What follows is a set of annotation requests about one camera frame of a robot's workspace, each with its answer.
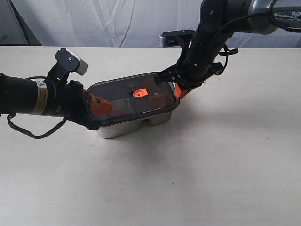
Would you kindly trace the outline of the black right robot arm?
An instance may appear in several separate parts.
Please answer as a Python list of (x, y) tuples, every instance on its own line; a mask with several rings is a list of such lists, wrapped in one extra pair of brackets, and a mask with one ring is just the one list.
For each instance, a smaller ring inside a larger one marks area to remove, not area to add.
[(195, 30), (177, 30), (161, 34), (164, 47), (181, 47), (177, 62), (154, 76), (157, 84), (175, 83), (174, 94), (184, 98), (207, 79), (221, 75), (227, 64), (217, 56), (238, 53), (226, 42), (236, 32), (269, 35), (278, 28), (301, 31), (299, 0), (204, 0)]

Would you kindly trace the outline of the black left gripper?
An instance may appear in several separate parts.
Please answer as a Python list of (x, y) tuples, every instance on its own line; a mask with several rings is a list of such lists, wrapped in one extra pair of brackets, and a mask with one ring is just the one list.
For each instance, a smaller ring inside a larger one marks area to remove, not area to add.
[(55, 115), (65, 117), (88, 130), (99, 130), (100, 122), (95, 117), (111, 111), (110, 102), (84, 90), (83, 84), (78, 81), (59, 83), (56, 87)]

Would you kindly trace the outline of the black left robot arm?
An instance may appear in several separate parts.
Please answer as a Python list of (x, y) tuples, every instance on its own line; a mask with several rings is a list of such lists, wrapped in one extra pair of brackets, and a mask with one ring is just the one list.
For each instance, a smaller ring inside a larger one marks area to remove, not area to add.
[(88, 130), (98, 130), (99, 117), (112, 111), (112, 104), (71, 80), (44, 81), (0, 75), (0, 112), (62, 117)]

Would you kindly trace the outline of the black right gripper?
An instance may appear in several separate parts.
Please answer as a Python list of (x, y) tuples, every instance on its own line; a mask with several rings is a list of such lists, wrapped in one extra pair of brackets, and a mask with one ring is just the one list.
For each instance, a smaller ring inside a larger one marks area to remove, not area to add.
[(163, 82), (176, 83), (174, 95), (178, 99), (183, 99), (207, 79), (223, 73), (223, 64), (215, 62), (215, 59), (215, 55), (186, 57), (156, 73), (154, 81), (156, 84)]

